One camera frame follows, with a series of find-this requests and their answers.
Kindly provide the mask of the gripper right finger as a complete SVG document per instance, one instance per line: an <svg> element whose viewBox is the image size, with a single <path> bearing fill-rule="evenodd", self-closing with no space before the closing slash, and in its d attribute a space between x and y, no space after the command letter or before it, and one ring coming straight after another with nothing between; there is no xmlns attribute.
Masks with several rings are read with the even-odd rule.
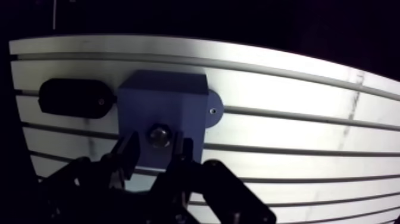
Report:
<svg viewBox="0 0 400 224"><path fill-rule="evenodd" d="M276 215L221 161L193 159L193 140L177 132L171 161L149 192L150 223L198 223L188 210L192 193L202 195L221 223L277 222Z"/></svg>

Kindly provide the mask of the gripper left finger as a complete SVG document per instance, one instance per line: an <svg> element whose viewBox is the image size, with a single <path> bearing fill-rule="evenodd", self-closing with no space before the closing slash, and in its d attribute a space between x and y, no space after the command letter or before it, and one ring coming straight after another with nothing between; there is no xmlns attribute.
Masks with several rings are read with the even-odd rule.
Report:
<svg viewBox="0 0 400 224"><path fill-rule="evenodd" d="M146 192L129 192L140 156L139 134L121 137L100 160L80 157L47 177L41 187L50 223L156 223Z"/></svg>

